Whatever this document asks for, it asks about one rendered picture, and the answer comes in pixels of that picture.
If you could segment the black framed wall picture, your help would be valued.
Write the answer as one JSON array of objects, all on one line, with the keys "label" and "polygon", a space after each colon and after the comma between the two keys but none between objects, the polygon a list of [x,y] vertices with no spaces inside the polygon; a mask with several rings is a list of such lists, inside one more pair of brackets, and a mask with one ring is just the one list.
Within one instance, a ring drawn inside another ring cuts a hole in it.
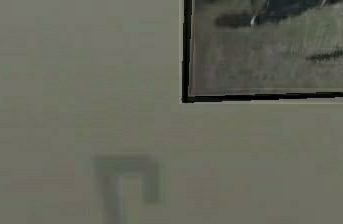
[{"label": "black framed wall picture", "polygon": [[343,98],[343,0],[181,0],[184,103]]}]

